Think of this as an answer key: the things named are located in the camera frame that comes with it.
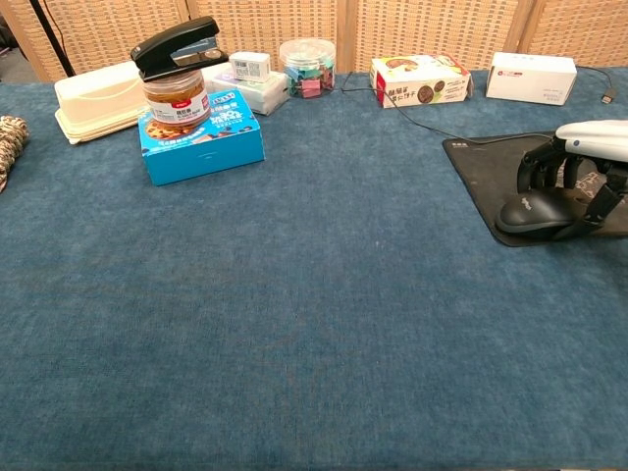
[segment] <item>white lid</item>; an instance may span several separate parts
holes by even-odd
[[[496,52],[493,56],[493,66],[545,72],[576,72],[576,65],[570,57],[517,54],[514,52]]]
[[[127,61],[74,77],[63,78],[55,83],[55,91],[62,100],[78,96],[91,97],[94,94],[105,96],[108,90],[115,89],[117,85],[131,84],[135,81],[141,81],[139,70],[134,61]]]
[[[293,39],[283,43],[279,48],[279,56],[287,66],[318,67],[336,59],[336,46],[326,39],[314,37]]]

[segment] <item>white cardboard box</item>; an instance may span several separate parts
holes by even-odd
[[[564,105],[576,80],[569,57],[496,52],[487,82],[487,97]]]
[[[451,56],[421,54],[373,59],[371,86],[380,104],[391,108],[463,101],[473,81]]]
[[[271,72],[271,56],[266,53],[239,51],[229,56],[229,62],[238,80],[264,82]]]

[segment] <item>white plastic container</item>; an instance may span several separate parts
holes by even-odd
[[[70,143],[129,128],[147,110],[142,81],[133,61],[55,83],[55,118]]]
[[[246,104],[255,113],[270,115],[289,99],[288,77],[271,71],[263,83],[238,80],[232,71],[223,71],[211,77],[212,90],[223,91],[237,88]]]

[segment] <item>red label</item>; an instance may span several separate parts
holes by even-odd
[[[384,104],[384,90],[386,90],[386,82],[384,81],[382,74],[379,72],[377,72],[375,84],[377,85],[377,101]]]
[[[179,103],[173,103],[173,108],[187,108],[192,104],[192,100],[180,101]]]

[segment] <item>blue box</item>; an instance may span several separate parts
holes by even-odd
[[[172,131],[139,117],[139,142],[153,184],[166,184],[264,160],[259,123],[239,90],[209,94],[211,115],[201,125]]]

